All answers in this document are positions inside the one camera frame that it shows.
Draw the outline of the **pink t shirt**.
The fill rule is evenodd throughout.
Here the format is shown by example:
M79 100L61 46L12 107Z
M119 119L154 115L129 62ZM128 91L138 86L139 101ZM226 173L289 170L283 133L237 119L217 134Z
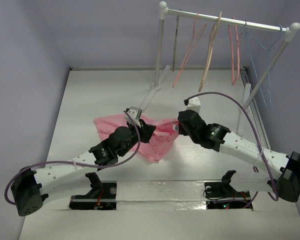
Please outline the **pink t shirt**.
M172 148L174 141L179 136L178 120L175 118L166 118L155 120L145 115L142 119L146 124L156 127L149 143L142 143L138 153L148 162L160 161ZM127 122L124 114L96 117L94 124L100 140L105 140L116 128L126 126Z

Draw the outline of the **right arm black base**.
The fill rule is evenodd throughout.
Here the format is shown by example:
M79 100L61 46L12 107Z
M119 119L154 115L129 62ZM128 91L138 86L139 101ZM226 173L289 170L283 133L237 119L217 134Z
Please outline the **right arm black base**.
M250 192L236 191L230 185L235 173L235 170L229 170L221 180L204 184L202 195L208 210L253 209Z

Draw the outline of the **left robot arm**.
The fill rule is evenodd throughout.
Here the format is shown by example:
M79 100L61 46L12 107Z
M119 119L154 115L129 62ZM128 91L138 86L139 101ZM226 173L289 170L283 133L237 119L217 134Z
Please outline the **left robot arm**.
M83 186L84 193L90 198L98 196L102 183L97 171L120 166L119 158L133 147L149 143L155 130L154 125L141 119L139 124L117 127L108 138L75 159L49 161L45 167L38 169L32 166L22 168L9 184L18 215L31 215L44 204L64 196L66 191L74 195L71 181L80 176L89 180Z

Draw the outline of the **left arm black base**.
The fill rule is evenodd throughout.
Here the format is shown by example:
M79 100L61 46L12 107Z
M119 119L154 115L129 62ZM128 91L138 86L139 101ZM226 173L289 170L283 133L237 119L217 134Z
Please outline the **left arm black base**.
M96 172L86 173L90 190L84 195L73 195L69 201L71 210L111 211L117 209L117 182L102 182Z

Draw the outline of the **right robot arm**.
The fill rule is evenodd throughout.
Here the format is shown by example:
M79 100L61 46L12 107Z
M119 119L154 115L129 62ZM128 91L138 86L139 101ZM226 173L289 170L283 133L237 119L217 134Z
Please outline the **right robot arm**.
M296 203L300 196L300 153L279 153L259 147L227 127L217 123L207 124L191 110L181 111L177 118L179 133L189 136L201 147L235 157L258 169L242 179L235 170L221 178L220 190L225 196L242 191L270 192L276 188L278 197Z

